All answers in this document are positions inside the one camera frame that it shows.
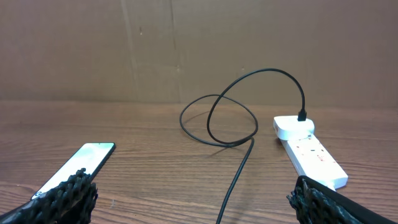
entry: wood grain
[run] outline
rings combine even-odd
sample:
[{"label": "wood grain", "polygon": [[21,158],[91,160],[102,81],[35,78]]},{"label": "wood grain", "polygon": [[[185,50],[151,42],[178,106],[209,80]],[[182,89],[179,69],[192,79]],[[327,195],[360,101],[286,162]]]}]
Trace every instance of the wood grain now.
[{"label": "wood grain", "polygon": [[[95,178],[92,223],[214,223],[248,145],[222,149],[190,139],[178,124],[183,107],[0,102],[0,212],[28,201],[84,143],[113,141],[117,148]],[[249,107],[260,130],[223,223],[297,223],[285,198],[297,173],[271,124],[273,116],[298,108]],[[192,106],[184,116],[189,130],[205,139],[209,109]],[[338,192],[398,222],[397,110],[307,111],[317,137],[349,175]],[[233,105],[219,106],[211,127],[224,140],[254,129],[249,115]]]}]

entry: smartphone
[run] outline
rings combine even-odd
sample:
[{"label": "smartphone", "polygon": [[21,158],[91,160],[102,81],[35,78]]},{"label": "smartphone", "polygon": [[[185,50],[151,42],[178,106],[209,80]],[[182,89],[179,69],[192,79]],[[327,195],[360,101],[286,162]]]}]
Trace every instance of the smartphone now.
[{"label": "smartphone", "polygon": [[31,200],[42,193],[57,187],[61,182],[67,181],[69,176],[76,174],[81,168],[86,168],[85,173],[91,174],[91,179],[100,171],[114,149],[113,142],[86,143],[36,192]]}]

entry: white power strip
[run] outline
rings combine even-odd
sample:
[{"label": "white power strip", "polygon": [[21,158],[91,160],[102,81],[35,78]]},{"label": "white power strip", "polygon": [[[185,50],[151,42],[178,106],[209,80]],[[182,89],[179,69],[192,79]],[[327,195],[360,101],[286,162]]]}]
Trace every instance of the white power strip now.
[{"label": "white power strip", "polygon": [[[332,190],[346,185],[347,174],[313,135],[313,122],[310,119],[297,121],[297,116],[275,117],[274,129],[279,138],[287,139],[281,141],[299,175],[306,175]],[[297,139],[297,131],[309,134]]]}]

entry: cardboard wall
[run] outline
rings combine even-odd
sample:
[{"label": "cardboard wall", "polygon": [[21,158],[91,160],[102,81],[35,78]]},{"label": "cardboard wall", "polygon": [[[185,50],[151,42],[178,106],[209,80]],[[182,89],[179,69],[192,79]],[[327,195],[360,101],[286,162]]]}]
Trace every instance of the cardboard wall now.
[{"label": "cardboard wall", "polygon": [[[0,99],[189,102],[258,68],[307,104],[398,107],[396,0],[2,0]],[[299,105],[255,75],[228,93]]]}]

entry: black cable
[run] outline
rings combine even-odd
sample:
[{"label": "black cable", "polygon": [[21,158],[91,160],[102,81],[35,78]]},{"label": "black cable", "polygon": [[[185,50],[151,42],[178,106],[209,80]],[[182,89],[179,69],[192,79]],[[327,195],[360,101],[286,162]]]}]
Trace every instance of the black cable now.
[{"label": "black cable", "polygon": [[[276,68],[263,68],[263,69],[260,69],[260,70],[256,70],[256,71],[247,73],[247,74],[241,76],[240,78],[238,78],[237,80],[235,80],[234,82],[232,82],[232,84],[230,84],[229,87],[227,87],[220,95],[218,95],[218,94],[210,94],[210,95],[206,95],[206,96],[199,97],[199,98],[197,98],[196,100],[192,101],[191,103],[189,103],[189,104],[181,111],[181,114],[180,114],[180,125],[181,125],[181,128],[182,128],[189,136],[191,136],[193,139],[195,139],[195,140],[197,140],[197,141],[200,141],[200,142],[202,142],[202,143],[209,144],[209,145],[211,145],[211,146],[219,146],[219,147],[235,147],[235,146],[240,146],[240,145],[244,144],[244,143],[247,142],[248,140],[251,140],[249,149],[248,149],[246,155],[244,156],[244,158],[243,158],[243,160],[242,160],[242,163],[241,163],[241,165],[240,165],[239,168],[238,168],[238,171],[236,171],[235,177],[234,177],[234,179],[232,180],[232,183],[231,183],[231,185],[229,186],[229,189],[228,189],[228,191],[227,191],[227,193],[226,193],[226,195],[225,195],[223,204],[222,204],[221,209],[220,209],[220,212],[219,212],[219,214],[218,214],[218,218],[217,218],[217,222],[216,222],[217,224],[219,224],[219,223],[221,222],[221,219],[222,219],[222,217],[223,217],[224,210],[225,210],[226,204],[227,204],[227,202],[228,202],[229,196],[231,195],[231,192],[232,192],[232,190],[234,189],[234,186],[235,186],[235,184],[236,184],[236,181],[238,181],[239,175],[241,174],[241,172],[242,172],[242,170],[243,170],[243,167],[244,167],[246,161],[248,160],[248,157],[249,157],[249,155],[250,155],[250,152],[251,152],[251,150],[252,150],[252,148],[253,148],[253,145],[254,145],[254,138],[253,138],[253,136],[257,133],[257,131],[258,131],[258,129],[259,129],[259,123],[258,123],[258,121],[257,121],[257,118],[256,118],[256,116],[249,110],[249,108],[245,107],[245,106],[244,106],[243,104],[241,104],[240,102],[238,102],[238,101],[236,101],[236,100],[233,100],[233,99],[231,99],[231,98],[228,98],[228,97],[226,97],[226,96],[224,96],[224,95],[225,95],[225,93],[226,93],[230,88],[232,88],[235,84],[237,84],[238,82],[240,82],[242,79],[244,79],[244,78],[246,78],[246,77],[248,77],[248,76],[250,76],[250,75],[259,73],[259,72],[279,72],[279,73],[282,73],[282,74],[286,75],[286,76],[289,77],[291,80],[293,80],[293,82],[297,85],[298,90],[300,90],[301,97],[302,97],[302,107],[301,107],[300,112],[298,113],[298,120],[299,120],[299,121],[305,121],[305,119],[306,119],[306,117],[307,117],[307,113],[305,112],[305,97],[304,97],[303,89],[301,88],[299,82],[298,82],[291,74],[289,74],[289,73],[287,73],[287,72],[285,72],[285,71],[276,69]],[[182,123],[182,116],[183,116],[184,112],[188,109],[188,107],[190,107],[192,104],[196,103],[198,100],[201,100],[201,99],[206,98],[206,97],[209,97],[209,96],[218,96],[218,97],[217,97],[217,100],[214,102],[213,106],[211,107],[211,110],[210,110],[209,115],[208,115],[208,117],[207,117],[207,132],[209,133],[210,137],[211,137],[212,139],[214,139],[214,140],[215,140],[216,142],[218,142],[218,143],[205,141],[205,140],[203,140],[203,139],[200,139],[200,138],[198,138],[198,137],[195,137],[193,134],[191,134],[191,133],[184,127],[184,125],[183,125],[183,123]],[[246,136],[245,138],[242,138],[242,139],[237,140],[237,141],[232,141],[232,142],[224,142],[224,141],[221,141],[221,140],[219,140],[219,139],[217,139],[217,138],[214,137],[214,135],[213,135],[213,134],[211,133],[211,131],[210,131],[210,118],[211,118],[211,116],[212,116],[212,114],[213,114],[213,112],[214,112],[214,109],[216,108],[216,105],[218,104],[218,102],[220,101],[221,98],[226,98],[227,100],[231,100],[231,101],[237,103],[238,105],[242,106],[246,111],[248,111],[248,112],[250,113],[250,115],[251,115],[251,116],[253,117],[253,119],[254,119],[254,122],[256,123],[256,129],[253,131],[253,133],[251,133],[250,135]]]}]

